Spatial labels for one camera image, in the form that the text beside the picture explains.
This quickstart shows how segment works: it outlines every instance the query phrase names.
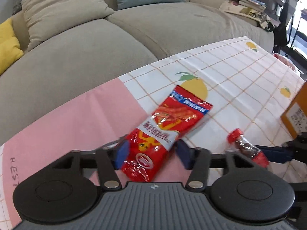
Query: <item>yellow pillow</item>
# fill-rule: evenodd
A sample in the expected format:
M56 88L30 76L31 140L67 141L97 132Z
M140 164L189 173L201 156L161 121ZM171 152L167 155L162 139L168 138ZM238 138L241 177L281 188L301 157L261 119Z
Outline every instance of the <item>yellow pillow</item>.
M23 56L13 30L12 19L0 24L0 75Z

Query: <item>oval logo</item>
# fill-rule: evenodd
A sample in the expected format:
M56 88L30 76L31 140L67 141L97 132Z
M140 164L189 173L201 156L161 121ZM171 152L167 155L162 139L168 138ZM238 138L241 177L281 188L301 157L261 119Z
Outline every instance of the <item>oval logo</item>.
M136 154L135 159L145 169L150 170L154 166L153 161L143 153Z

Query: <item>white label on package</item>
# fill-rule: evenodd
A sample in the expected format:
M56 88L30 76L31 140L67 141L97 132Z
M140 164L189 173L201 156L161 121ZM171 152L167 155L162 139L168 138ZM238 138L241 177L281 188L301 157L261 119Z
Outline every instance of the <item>white label on package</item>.
M176 131L166 131L160 129L156 121L152 117L148 117L143 123L137 127L146 135L153 137L157 142L169 151L177 139L178 133Z
M297 103L294 103L288 110L286 117L297 134L307 131L307 117Z

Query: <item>gray ribbed plate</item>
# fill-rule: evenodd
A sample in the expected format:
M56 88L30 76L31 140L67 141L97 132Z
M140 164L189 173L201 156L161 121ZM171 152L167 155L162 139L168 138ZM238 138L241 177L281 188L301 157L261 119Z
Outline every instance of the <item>gray ribbed plate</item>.
M108 192L88 214L61 225L23 221L16 230L294 230L286 221L267 226L235 223L210 205L206 196L181 183L128 183Z

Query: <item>bottle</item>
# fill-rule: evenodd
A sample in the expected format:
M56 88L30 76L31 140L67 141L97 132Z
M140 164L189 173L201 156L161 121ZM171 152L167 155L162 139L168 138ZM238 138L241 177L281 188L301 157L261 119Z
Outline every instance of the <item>bottle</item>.
M269 165L269 161L263 151L252 145L239 128L230 133L227 140L230 144L234 143L236 149L261 167L266 168Z

